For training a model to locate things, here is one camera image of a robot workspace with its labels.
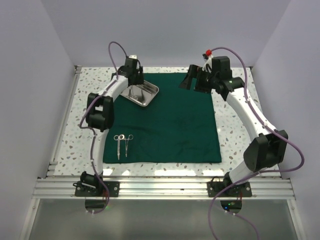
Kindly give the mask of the stainless steel instrument tray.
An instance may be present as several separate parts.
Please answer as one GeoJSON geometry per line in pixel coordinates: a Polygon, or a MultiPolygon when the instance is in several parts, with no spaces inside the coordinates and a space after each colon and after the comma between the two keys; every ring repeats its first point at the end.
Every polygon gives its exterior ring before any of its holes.
{"type": "Polygon", "coordinates": [[[127,87],[120,95],[140,107],[146,107],[158,94],[159,90],[158,86],[145,80],[143,84],[127,87]]]}

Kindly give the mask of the dark green surgical cloth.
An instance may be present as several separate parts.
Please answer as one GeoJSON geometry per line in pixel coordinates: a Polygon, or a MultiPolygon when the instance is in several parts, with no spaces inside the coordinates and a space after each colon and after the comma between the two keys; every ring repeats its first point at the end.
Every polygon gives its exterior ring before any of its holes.
{"type": "Polygon", "coordinates": [[[159,88],[146,107],[119,96],[114,103],[115,120],[103,152],[106,164],[222,162],[212,96],[179,88],[183,73],[147,73],[145,79],[159,88]],[[117,157],[115,135],[133,135],[121,141],[117,157]]]}

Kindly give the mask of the small steel hemostat clamp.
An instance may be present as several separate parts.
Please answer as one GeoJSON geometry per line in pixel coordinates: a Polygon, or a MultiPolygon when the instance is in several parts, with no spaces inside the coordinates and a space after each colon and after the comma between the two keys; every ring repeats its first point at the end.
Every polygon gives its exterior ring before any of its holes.
{"type": "Polygon", "coordinates": [[[125,157],[128,157],[128,148],[129,148],[129,141],[133,140],[134,136],[132,134],[129,134],[128,136],[124,137],[125,141],[125,157]]]}

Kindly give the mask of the steel surgical scissors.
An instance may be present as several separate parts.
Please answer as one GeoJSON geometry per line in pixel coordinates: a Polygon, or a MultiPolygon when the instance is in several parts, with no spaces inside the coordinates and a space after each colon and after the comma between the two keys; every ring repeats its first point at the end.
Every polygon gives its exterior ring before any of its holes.
{"type": "Polygon", "coordinates": [[[113,139],[117,142],[117,159],[120,160],[121,157],[121,141],[126,140],[126,136],[124,134],[115,135],[113,139]]]}

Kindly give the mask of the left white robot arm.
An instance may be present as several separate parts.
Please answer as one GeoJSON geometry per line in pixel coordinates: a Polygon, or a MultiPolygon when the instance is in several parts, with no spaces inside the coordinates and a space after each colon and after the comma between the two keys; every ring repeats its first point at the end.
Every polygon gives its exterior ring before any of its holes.
{"type": "Polygon", "coordinates": [[[87,192],[92,196],[103,193],[105,184],[102,179],[102,163],[94,159],[94,144],[98,132],[106,135],[115,121],[114,103],[116,98],[128,87],[144,83],[143,67],[137,56],[130,55],[125,58],[124,65],[115,70],[110,82],[98,93],[90,93],[87,97],[87,107],[79,127],[93,132],[89,159],[93,174],[83,172],[80,183],[86,186],[87,192]]]}

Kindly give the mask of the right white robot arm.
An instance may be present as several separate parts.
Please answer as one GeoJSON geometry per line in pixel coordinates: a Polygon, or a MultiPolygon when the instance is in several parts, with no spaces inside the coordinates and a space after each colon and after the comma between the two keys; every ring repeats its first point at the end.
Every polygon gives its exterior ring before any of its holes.
{"type": "Polygon", "coordinates": [[[193,80],[197,92],[209,94],[215,90],[236,112],[250,137],[242,162],[223,179],[223,192],[235,196],[248,176],[283,161],[288,134],[285,130],[278,131],[252,102],[244,80],[233,76],[227,56],[211,56],[203,67],[191,64],[179,87],[189,90],[193,80]]]}

